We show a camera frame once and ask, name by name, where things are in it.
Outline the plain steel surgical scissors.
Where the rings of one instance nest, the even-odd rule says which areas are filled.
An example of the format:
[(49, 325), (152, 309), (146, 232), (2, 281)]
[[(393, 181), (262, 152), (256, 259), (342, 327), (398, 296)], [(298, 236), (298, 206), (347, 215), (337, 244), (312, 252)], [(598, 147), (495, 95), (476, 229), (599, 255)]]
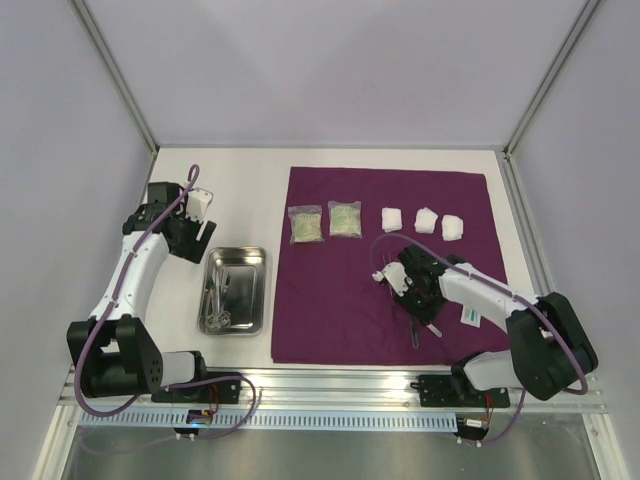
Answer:
[(206, 287), (204, 325), (210, 330), (220, 330), (230, 324), (230, 313), (225, 309), (228, 284), (222, 286), (209, 280)]

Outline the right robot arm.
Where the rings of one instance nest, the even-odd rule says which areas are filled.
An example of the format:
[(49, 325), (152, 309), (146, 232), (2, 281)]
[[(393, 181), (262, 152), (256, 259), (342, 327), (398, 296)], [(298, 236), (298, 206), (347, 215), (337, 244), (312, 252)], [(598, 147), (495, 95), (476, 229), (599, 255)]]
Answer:
[(439, 257), (418, 245), (404, 248), (378, 276), (394, 301), (424, 326), (455, 303), (506, 334), (506, 349), (474, 353), (458, 363), (450, 390), (459, 403), (475, 404), (495, 388), (520, 389), (541, 401), (588, 392), (586, 377), (598, 357), (564, 295), (519, 293), (460, 257)]

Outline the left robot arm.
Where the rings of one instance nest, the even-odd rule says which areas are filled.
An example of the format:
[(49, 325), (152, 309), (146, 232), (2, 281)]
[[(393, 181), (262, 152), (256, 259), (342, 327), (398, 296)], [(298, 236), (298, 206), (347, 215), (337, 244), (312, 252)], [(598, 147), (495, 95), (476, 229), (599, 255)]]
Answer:
[(206, 220), (211, 192), (189, 184), (154, 182), (147, 201), (122, 226), (120, 258), (101, 300), (66, 340), (84, 398), (154, 394), (174, 385), (197, 401), (210, 378), (196, 351), (163, 352), (145, 327), (161, 267), (169, 257), (199, 264), (216, 225)]

